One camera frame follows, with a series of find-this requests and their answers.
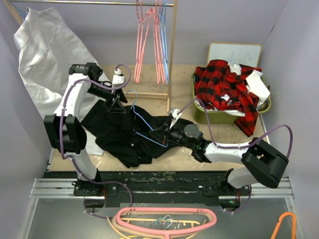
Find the light blue wire hanger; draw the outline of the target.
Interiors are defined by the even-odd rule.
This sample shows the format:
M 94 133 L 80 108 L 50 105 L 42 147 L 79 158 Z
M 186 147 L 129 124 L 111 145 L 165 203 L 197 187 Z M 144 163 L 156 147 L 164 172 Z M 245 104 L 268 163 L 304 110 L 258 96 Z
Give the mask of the light blue wire hanger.
M 150 125 L 139 113 L 136 112 L 136 110 L 135 110 L 135 103 L 136 103 L 136 101 L 137 101 L 137 99 L 138 99 L 138 93 L 137 93 L 135 90 L 130 89 L 130 90 L 128 90 L 128 91 L 126 92 L 126 94 L 131 93 L 131 92 L 133 92 L 133 93 L 135 94 L 135 98 L 134 98 L 134 100 L 133 100 L 133 103 L 132 103 L 132 106 L 131 106 L 131 110 L 133 111 L 133 113 L 135 114 L 135 116 L 139 117 L 139 118 L 145 123 L 145 125 L 146 125 L 149 129 L 153 129 L 153 128 L 151 127 L 151 125 Z M 159 145 L 160 147 L 163 147 L 163 148 L 167 148 L 167 147 L 168 147 L 168 145 L 163 145 L 163 144 L 161 144 L 161 143 L 159 143 L 159 142 L 157 142 L 157 141 L 155 141 L 155 140 L 153 140 L 153 139 L 151 139 L 151 138 L 149 138 L 149 137 L 147 137 L 147 136 L 145 136 L 145 135 L 143 135 L 143 134 L 137 132 L 136 130 L 135 130 L 135 133 L 136 133 L 137 135 L 143 137 L 144 139 L 146 139 L 146 140 L 148 140 L 148 141 L 151 141 L 152 143 L 155 143 L 155 144 Z

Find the black button shirt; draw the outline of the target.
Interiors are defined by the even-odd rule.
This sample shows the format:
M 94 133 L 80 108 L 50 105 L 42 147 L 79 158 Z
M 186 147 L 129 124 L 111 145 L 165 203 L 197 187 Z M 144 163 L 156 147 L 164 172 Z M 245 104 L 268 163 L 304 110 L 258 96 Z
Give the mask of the black button shirt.
M 137 135 L 135 130 L 153 139 L 149 135 L 150 129 L 139 117 L 135 116 L 131 105 L 124 107 L 126 114 L 112 114 L 107 112 L 104 102 L 99 100 L 86 114 L 81 124 L 96 137 L 95 143 L 102 150 L 119 159 L 127 168 L 151 164 L 153 159 L 179 146 L 171 142 L 167 148 L 163 148 Z M 152 116 L 139 106 L 135 106 L 135 110 L 153 129 L 157 125 L 156 119 L 168 118 L 167 116 Z

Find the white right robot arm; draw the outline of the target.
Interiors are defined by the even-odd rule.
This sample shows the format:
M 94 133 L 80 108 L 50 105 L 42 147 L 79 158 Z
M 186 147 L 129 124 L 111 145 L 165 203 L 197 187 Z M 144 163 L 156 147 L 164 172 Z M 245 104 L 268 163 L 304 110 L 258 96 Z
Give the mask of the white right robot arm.
M 191 155 L 199 162 L 229 162 L 241 164 L 238 169 L 229 169 L 222 182 L 222 191 L 233 195 L 246 185 L 260 183 L 265 187 L 278 187 L 289 159 L 264 140 L 254 138 L 240 144 L 218 144 L 203 137 L 195 124 L 181 128 L 163 125 L 150 131 L 151 137 L 166 145 L 174 142 L 191 149 Z

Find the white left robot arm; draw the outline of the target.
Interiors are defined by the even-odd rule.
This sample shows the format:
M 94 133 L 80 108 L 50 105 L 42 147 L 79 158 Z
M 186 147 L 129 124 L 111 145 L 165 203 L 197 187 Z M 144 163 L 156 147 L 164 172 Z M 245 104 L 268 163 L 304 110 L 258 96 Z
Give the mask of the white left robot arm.
M 101 196 L 106 192 L 101 175 L 87 150 L 87 134 L 78 116 L 87 94 L 102 98 L 109 113 L 124 114 L 127 103 L 122 87 L 128 80 L 117 66 L 112 81 L 101 81 L 103 70 L 96 63 L 73 64 L 62 100 L 52 115 L 44 117 L 44 126 L 53 148 L 62 159 L 75 165 L 77 180 L 72 182 L 76 196 Z

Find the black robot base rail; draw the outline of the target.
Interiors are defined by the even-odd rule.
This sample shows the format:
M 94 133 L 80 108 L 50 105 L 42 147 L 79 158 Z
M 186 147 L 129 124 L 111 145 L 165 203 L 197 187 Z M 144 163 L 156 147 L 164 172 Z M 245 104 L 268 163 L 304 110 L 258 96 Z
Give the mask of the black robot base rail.
M 107 207 L 134 204 L 203 204 L 237 208 L 248 185 L 231 189 L 225 171 L 101 171 Z

